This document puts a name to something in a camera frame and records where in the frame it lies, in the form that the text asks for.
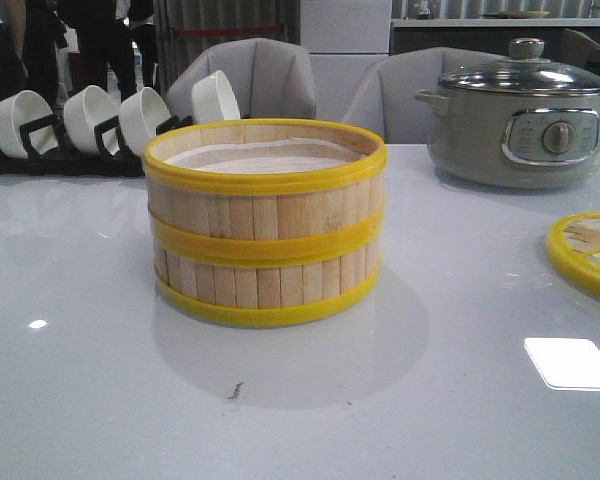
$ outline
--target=glossy table surface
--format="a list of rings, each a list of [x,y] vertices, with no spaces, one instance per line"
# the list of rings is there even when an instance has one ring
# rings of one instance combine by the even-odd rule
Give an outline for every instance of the glossy table surface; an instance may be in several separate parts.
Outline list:
[[[156,293],[143,179],[0,177],[0,479],[600,479],[600,388],[525,349],[600,352],[600,301],[544,253],[600,171],[520,192],[389,153],[376,288],[266,330]]]

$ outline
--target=yellow band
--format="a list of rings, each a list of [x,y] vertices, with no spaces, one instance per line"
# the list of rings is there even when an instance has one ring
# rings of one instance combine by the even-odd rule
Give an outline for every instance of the yellow band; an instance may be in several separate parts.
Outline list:
[[[342,295],[293,307],[238,308],[223,307],[201,302],[183,295],[158,276],[157,285],[162,294],[181,310],[219,323],[243,327],[280,327],[310,322],[338,313],[367,295],[378,279],[378,267],[364,281]]]
[[[562,275],[600,297],[600,267],[585,258],[600,252],[600,248],[585,253],[574,252],[564,238],[564,228],[583,218],[600,218],[600,212],[570,215],[554,223],[547,235],[547,256]]]
[[[287,240],[238,240],[187,232],[158,219],[151,224],[155,240],[166,250],[202,263],[228,267],[288,267],[320,262],[353,252],[375,238],[383,208],[350,227]]]
[[[335,168],[294,173],[270,174],[231,174],[202,172],[170,165],[153,155],[154,149],[172,136],[184,135],[191,130],[206,130],[242,125],[297,125],[316,126],[332,130],[355,133],[375,143],[377,148],[360,160]],[[382,171],[386,164],[387,152],[382,139],[368,130],[334,122],[300,119],[251,119],[235,120],[203,125],[194,125],[163,133],[151,140],[143,155],[145,174],[163,184],[198,192],[223,195],[288,195],[321,190],[330,190],[351,185],[373,177]]]

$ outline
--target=lid knob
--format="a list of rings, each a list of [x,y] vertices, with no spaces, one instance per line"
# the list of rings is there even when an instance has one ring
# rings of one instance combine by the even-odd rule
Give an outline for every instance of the lid knob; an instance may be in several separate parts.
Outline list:
[[[514,38],[509,42],[509,57],[513,60],[536,60],[544,51],[544,40]]]

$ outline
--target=bamboo steamer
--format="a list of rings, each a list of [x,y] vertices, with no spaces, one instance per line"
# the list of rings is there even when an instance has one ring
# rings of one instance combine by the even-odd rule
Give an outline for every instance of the bamboo steamer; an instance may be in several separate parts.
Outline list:
[[[143,168],[159,290],[186,312],[242,326],[353,305],[377,278],[385,163],[377,135],[314,120],[156,137]]]

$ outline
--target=glass lid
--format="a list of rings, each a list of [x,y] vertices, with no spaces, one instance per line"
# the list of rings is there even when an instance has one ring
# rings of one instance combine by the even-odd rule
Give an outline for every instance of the glass lid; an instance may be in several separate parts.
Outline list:
[[[509,58],[463,67],[443,74],[447,88],[526,95],[600,95],[600,76],[564,63],[540,58],[544,41],[517,38],[509,43]]]

